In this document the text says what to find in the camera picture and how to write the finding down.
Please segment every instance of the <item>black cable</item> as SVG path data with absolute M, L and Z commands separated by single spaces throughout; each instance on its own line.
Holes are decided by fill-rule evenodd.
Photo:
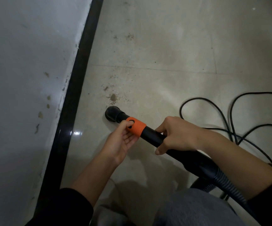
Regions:
M 191 98 L 189 100 L 187 100 L 186 102 L 184 102 L 181 106 L 180 106 L 180 109 L 179 109 L 179 114 L 180 114 L 180 117 L 182 119 L 183 116 L 182 116 L 182 108 L 183 106 L 190 102 L 190 101 L 193 101 L 193 100 L 204 100 L 204 101 L 207 101 L 209 102 L 210 104 L 212 104 L 218 111 L 219 113 L 221 114 L 221 117 L 225 123 L 225 126 L 226 126 L 226 129 L 223 129 L 223 128 L 205 128 L 205 129 L 209 129 L 209 130 L 220 130 L 220 131 L 224 131 L 226 133 L 228 133 L 228 136 L 229 136 L 229 139 L 230 141 L 233 142 L 233 137 L 234 137 L 234 141 L 237 145 L 240 145 L 242 143 L 243 140 L 245 140 L 246 142 L 248 142 L 249 144 L 251 144 L 252 146 L 254 146 L 255 148 L 257 148 L 271 163 L 272 163 L 272 159 L 261 149 L 259 148 L 257 145 L 255 145 L 254 143 L 252 143 L 251 141 L 247 140 L 246 137 L 252 133 L 254 130 L 260 128 L 260 127 L 265 127 L 265 126 L 271 126 L 272 127 L 272 124 L 261 124 L 261 125 L 257 125 L 255 127 L 253 127 L 252 129 L 250 129 L 247 133 L 245 133 L 242 137 L 237 135 L 236 134 L 236 131 L 235 131 L 235 128 L 234 128 L 234 125 L 233 125 L 233 120 L 232 120 L 232 110 L 233 110 L 233 106 L 234 104 L 236 103 L 236 101 L 242 97 L 242 96 L 245 96 L 245 95 L 258 95 L 258 94 L 272 94 L 272 92 L 248 92 L 248 93 L 244 93 L 244 94 L 241 94 L 239 96 L 237 96 L 233 101 L 232 101 L 232 104 L 231 104 L 231 107 L 229 109 L 229 120 L 230 120 L 230 125 L 231 125 L 231 129 L 232 131 L 230 130 L 230 127 L 228 125 L 228 122 L 223 114 L 223 112 L 221 111 L 221 109 L 214 103 L 212 102 L 211 100 L 207 99 L 207 98 Z M 229 199 L 229 196 L 226 195 L 225 193 L 223 193 L 221 196 L 220 196 L 221 199 L 225 199 L 225 201 L 227 201 Z

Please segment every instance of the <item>white wall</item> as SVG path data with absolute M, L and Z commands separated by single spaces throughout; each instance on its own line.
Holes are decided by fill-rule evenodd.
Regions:
M 0 225 L 33 215 L 91 1 L 0 0 Z

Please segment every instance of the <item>tile floor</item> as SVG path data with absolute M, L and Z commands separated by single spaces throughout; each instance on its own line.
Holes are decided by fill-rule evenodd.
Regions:
M 247 91 L 272 91 L 272 0 L 104 0 L 74 125 L 82 135 L 71 138 L 61 186 L 70 185 L 115 129 L 104 117 L 111 104 L 156 128 L 178 116 L 189 98 L 206 97 L 226 115 L 232 99 Z M 203 101 L 190 102 L 183 114 L 197 125 L 223 127 Z M 233 118 L 240 134 L 272 123 L 272 95 L 240 99 Z M 272 128 L 248 139 L 272 158 Z M 165 198 L 195 179 L 140 140 L 99 203 L 115 201 L 136 225 L 151 225 Z M 248 225 L 258 225 L 230 203 Z

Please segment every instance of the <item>vacuum hose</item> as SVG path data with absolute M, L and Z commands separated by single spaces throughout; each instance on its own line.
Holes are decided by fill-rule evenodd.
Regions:
M 134 121 L 134 124 L 128 127 L 129 131 L 155 147 L 159 147 L 166 138 L 166 136 L 146 126 L 145 123 L 128 116 L 116 106 L 108 107 L 105 117 L 108 121 L 117 123 L 123 120 Z M 199 177 L 191 188 L 209 192 L 217 186 L 255 218 L 242 194 L 209 157 L 199 151 L 177 151 L 174 149 L 168 150 L 167 154 L 181 162 L 187 171 Z

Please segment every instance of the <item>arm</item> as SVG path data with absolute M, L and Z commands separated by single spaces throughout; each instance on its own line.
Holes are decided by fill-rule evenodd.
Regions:
M 220 167 L 248 200 L 272 185 L 272 167 L 219 133 L 200 128 L 178 117 L 167 117 L 156 129 L 167 137 L 156 149 L 202 150 Z
M 26 225 L 88 225 L 106 183 L 124 160 L 128 149 L 138 140 L 126 130 L 132 124 L 132 121 L 122 121 L 72 186 L 57 191 L 49 204 Z

